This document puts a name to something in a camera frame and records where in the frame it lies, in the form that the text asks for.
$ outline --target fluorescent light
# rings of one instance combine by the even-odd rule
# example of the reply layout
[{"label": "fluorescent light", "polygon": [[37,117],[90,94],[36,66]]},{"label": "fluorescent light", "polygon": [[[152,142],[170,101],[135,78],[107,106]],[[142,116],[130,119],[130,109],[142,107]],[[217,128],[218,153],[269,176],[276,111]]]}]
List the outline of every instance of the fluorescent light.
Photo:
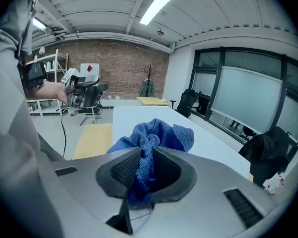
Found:
[{"label": "fluorescent light", "polygon": [[38,21],[36,18],[33,18],[33,25],[36,26],[37,28],[44,30],[46,29],[46,25]]},{"label": "fluorescent light", "polygon": [[170,0],[154,0],[148,10],[145,12],[140,24],[148,25],[153,17],[169,2]]}]

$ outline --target white table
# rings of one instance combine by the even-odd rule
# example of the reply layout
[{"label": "white table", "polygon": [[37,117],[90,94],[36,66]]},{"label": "white table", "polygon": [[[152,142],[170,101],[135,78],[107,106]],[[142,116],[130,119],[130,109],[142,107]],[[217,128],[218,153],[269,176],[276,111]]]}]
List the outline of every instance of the white table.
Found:
[{"label": "white table", "polygon": [[194,131],[194,145],[189,153],[221,162],[248,179],[250,163],[196,123],[169,107],[114,107],[113,143],[123,136],[130,136],[134,127],[142,122],[158,118],[170,126],[173,124]]}]

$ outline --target ceiling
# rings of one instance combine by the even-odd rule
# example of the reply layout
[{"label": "ceiling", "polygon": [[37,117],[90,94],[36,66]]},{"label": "ceiling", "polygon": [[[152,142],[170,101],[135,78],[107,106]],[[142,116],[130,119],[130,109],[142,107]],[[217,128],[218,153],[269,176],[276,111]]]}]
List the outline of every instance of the ceiling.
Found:
[{"label": "ceiling", "polygon": [[[146,26],[139,24],[153,0],[39,0],[37,18],[55,35],[113,32],[170,46],[194,35],[224,28],[275,28],[297,35],[276,0],[171,0]],[[42,33],[35,33],[34,39]]]}]

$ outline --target person's arm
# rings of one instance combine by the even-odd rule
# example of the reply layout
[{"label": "person's arm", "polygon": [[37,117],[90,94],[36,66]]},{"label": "person's arm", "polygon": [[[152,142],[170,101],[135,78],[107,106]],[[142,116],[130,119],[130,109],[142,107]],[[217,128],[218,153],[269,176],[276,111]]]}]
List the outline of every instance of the person's arm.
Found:
[{"label": "person's arm", "polygon": [[66,103],[67,99],[64,84],[50,81],[44,81],[43,86],[39,89],[26,91],[25,97],[29,100],[58,99],[63,103]]}]

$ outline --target blue towel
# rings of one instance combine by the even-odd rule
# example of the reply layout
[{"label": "blue towel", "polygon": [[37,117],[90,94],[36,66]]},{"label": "blue towel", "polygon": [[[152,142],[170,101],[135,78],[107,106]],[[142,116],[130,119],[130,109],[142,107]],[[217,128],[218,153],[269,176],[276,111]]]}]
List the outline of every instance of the blue towel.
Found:
[{"label": "blue towel", "polygon": [[153,119],[151,122],[140,123],[135,126],[130,137],[120,138],[107,153],[129,147],[140,146],[142,149],[136,180],[128,195],[130,203],[148,202],[151,192],[155,191],[156,177],[154,174],[152,148],[164,146],[187,152],[194,144],[194,133],[190,128]]}]

